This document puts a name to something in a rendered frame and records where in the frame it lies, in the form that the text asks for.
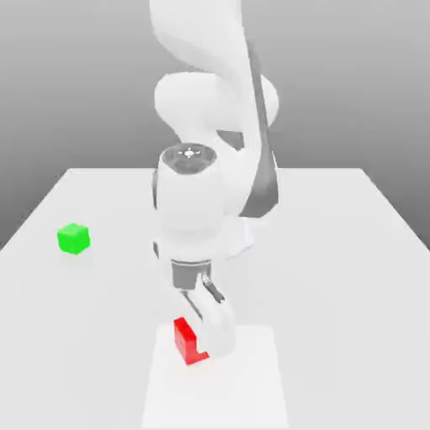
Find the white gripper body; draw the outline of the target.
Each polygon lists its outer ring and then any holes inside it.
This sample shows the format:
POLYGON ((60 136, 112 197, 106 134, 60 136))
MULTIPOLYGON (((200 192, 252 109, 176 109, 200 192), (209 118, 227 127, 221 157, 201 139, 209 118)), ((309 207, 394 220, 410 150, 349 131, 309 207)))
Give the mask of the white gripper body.
POLYGON ((182 313, 197 336, 199 351, 213 358, 231 354, 236 346, 235 316, 220 291, 196 289, 180 292, 182 313))

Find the small red cube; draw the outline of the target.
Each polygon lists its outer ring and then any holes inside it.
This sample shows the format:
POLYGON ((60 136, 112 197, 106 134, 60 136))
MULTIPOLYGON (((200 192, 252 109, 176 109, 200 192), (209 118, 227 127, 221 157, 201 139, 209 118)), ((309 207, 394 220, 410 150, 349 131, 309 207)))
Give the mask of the small red cube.
POLYGON ((197 336, 185 318, 174 320, 174 339, 176 348, 186 365, 192 365, 209 358, 207 352, 197 349, 197 336))

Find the small green cube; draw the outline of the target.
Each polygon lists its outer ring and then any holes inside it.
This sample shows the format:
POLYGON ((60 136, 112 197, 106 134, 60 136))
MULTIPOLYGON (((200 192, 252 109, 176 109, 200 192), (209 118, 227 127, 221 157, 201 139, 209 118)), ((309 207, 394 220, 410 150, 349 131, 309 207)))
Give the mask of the small green cube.
POLYGON ((61 251, 78 255, 91 245, 89 228, 71 223, 57 231, 58 245, 61 251))

